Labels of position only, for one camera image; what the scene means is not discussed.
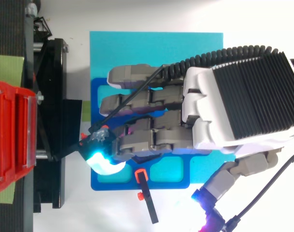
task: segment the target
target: black cable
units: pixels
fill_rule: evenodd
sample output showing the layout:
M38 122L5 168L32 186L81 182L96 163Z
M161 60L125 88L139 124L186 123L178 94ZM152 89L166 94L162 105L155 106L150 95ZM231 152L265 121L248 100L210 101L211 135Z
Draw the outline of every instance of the black cable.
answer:
M265 47L263 45L224 48L166 66L163 70L163 79L165 81L170 81L171 79L178 79L182 76L185 77L186 71L190 67L210 68L214 65L276 53L278 53L278 49L272 50L270 46Z
M278 172L271 178L266 186L259 192L259 194L237 215L230 219L226 226L229 228L227 231L232 231L240 221L240 219L261 199L261 197L267 192L267 190L273 185L278 177L285 171L285 169L294 162L294 155L292 155L285 164L278 170Z
M123 107L126 106L133 98L135 98L140 91L145 89L148 84L157 76L160 74L160 72L163 70L163 66L159 67L151 76L148 77L148 79L135 91L133 92L127 99L125 99L117 108L115 108L104 120L102 120L99 123L93 124L89 128L89 132L92 134L93 132L99 130L102 126L106 124L106 122L111 119L113 116L115 116Z

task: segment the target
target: metal rod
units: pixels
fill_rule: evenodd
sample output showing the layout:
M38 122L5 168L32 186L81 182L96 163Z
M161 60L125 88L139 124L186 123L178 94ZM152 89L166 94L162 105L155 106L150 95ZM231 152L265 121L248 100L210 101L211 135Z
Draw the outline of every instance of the metal rod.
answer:
M47 153L45 150L37 150L36 151L36 159L37 160L46 160L48 159Z
M42 49L43 43L33 43L33 52L40 52Z

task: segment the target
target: black metal frame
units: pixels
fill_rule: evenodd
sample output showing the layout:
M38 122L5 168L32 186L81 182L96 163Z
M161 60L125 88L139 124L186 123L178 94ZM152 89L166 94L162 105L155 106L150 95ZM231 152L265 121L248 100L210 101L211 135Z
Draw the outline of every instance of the black metal frame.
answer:
M38 106L37 149L45 150L47 159L38 159L34 168L34 212L41 203L61 208L65 197L65 159L55 160L68 146L78 143L81 100L66 100L66 53L63 39L47 40L34 53L36 91L44 96Z

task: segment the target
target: black clamp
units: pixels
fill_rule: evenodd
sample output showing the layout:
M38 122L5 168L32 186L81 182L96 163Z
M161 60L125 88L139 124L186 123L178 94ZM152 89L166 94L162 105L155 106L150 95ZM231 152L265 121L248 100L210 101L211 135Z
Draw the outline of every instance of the black clamp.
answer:
M146 170L143 168L136 170L135 177L136 177L137 183L140 184L140 187L142 190L142 192L138 193L138 199L140 201L142 201L142 200L146 201L149 215L151 218L151 222L152 222L152 224L156 224L156 223L158 223L158 218L157 218L157 214L156 214L153 200L151 197L150 189L149 189L149 186L147 183L148 175L147 175Z

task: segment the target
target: blue led light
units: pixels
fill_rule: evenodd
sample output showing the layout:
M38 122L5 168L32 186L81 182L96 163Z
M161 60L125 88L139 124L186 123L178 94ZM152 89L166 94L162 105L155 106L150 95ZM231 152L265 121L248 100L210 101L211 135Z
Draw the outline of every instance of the blue led light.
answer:
M104 158L101 152L95 152L92 157L87 160L87 164L93 169L94 172L100 175L111 175L121 171L126 163L111 164L108 159Z

